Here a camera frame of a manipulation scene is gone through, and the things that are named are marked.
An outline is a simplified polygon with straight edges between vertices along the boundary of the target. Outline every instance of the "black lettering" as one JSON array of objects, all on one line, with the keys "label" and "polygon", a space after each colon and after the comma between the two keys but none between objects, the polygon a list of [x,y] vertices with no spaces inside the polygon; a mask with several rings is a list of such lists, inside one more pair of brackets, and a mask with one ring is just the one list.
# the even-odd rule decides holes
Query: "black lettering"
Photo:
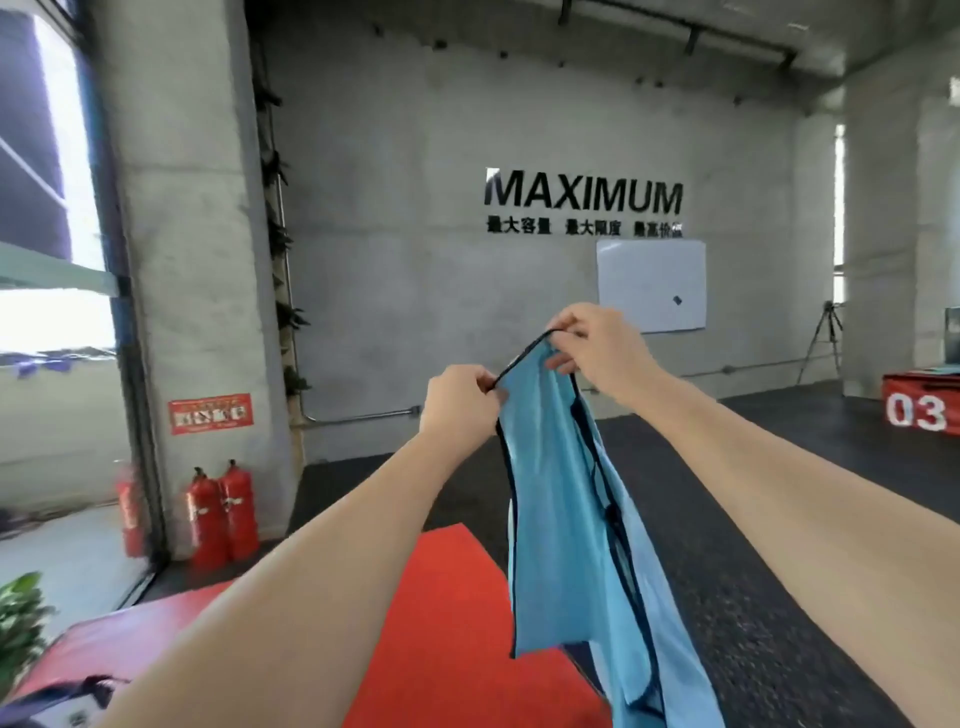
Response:
[{"label": "black lettering", "polygon": [[566,175],[560,175],[560,184],[564,186],[564,194],[560,196],[560,199],[554,205],[554,208],[560,209],[561,207],[564,206],[564,203],[567,200],[569,200],[570,207],[572,209],[580,209],[580,203],[577,202],[577,198],[574,196],[573,192],[574,190],[576,190],[577,185],[580,184],[580,182],[582,182],[583,180],[584,180],[583,175],[577,175],[577,179],[575,179],[573,183],[571,183],[570,180],[566,178]]},{"label": "black lettering", "polygon": [[593,194],[593,209],[600,209],[600,197],[603,196],[603,207],[607,212],[613,210],[616,203],[616,211],[623,212],[623,198],[627,194],[627,181],[617,180],[613,185],[613,192],[608,189],[607,178],[597,178],[597,189]]},{"label": "black lettering", "polygon": [[590,209],[590,193],[593,191],[593,177],[587,177],[587,188],[584,190],[584,209]]},{"label": "black lettering", "polygon": [[540,200],[544,205],[550,207],[550,184],[546,180],[546,175],[538,172],[534,177],[534,183],[527,193],[527,201],[523,203],[524,207],[529,207],[534,200]]},{"label": "black lettering", "polygon": [[[657,182],[657,193],[654,196],[654,212],[672,212],[675,215],[679,215],[680,205],[682,205],[683,202],[684,186],[682,184],[674,184],[673,192],[670,193],[670,197],[667,197],[666,182]],[[676,209],[672,209],[674,203],[677,204]]]},{"label": "black lettering", "polygon": [[496,200],[498,205],[507,205],[510,193],[514,193],[514,207],[520,207],[520,197],[523,195],[523,170],[516,169],[510,173],[507,188],[503,188],[503,178],[497,172],[487,180],[487,190],[484,193],[483,204],[489,205],[493,200],[493,187],[496,186]]},{"label": "black lettering", "polygon": [[643,200],[643,207],[636,206],[636,180],[630,180],[630,209],[634,212],[646,212],[650,207],[650,195],[654,191],[654,184],[647,183],[647,196]]}]

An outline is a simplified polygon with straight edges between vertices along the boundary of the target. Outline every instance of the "warning label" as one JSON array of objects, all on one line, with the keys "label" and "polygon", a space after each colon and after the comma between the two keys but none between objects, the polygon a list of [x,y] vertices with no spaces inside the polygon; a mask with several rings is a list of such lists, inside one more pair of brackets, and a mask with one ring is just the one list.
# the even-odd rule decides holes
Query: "warning label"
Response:
[{"label": "warning label", "polygon": [[249,394],[204,397],[202,400],[167,402],[170,428],[175,435],[234,429],[253,424],[253,405]]}]

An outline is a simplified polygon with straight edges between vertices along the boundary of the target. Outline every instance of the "red sign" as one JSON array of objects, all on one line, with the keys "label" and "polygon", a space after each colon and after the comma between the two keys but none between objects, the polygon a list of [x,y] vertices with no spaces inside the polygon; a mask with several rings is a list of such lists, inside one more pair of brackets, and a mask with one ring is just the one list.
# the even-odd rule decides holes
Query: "red sign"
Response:
[{"label": "red sign", "polygon": [[253,424],[253,405],[249,394],[205,397],[202,400],[167,402],[170,428],[175,435],[233,429]]},{"label": "red sign", "polygon": [[960,436],[960,377],[908,372],[883,378],[888,423]]}]

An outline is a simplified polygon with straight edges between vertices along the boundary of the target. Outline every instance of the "forearm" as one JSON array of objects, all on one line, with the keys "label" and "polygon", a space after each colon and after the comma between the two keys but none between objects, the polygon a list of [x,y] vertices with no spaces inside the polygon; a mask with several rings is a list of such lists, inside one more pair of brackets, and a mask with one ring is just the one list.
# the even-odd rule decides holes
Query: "forearm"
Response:
[{"label": "forearm", "polygon": [[[960,526],[665,377],[632,397],[784,587],[914,720],[960,710]],[[651,399],[649,392],[657,393]]]},{"label": "forearm", "polygon": [[417,436],[239,579],[102,725],[339,726],[460,455]]}]

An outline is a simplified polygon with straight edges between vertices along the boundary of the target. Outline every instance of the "red fire extinguisher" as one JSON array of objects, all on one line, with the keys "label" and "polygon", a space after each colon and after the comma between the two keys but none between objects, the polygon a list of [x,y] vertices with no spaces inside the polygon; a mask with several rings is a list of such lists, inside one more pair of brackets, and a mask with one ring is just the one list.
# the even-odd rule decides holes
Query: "red fire extinguisher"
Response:
[{"label": "red fire extinguisher", "polygon": [[120,519],[123,528],[123,550],[132,559],[143,556],[143,526],[136,501],[136,484],[130,463],[116,461],[117,479],[114,484],[120,501]]},{"label": "red fire extinguisher", "polygon": [[220,488],[227,507],[230,555],[240,561],[253,556],[260,548],[260,540],[256,535],[251,475],[238,468],[236,460],[230,460],[230,467],[220,478]]},{"label": "red fire extinguisher", "polygon": [[190,563],[198,570],[219,569],[230,560],[227,514],[216,481],[208,478],[203,469],[194,470],[197,474],[186,492],[194,546]]}]

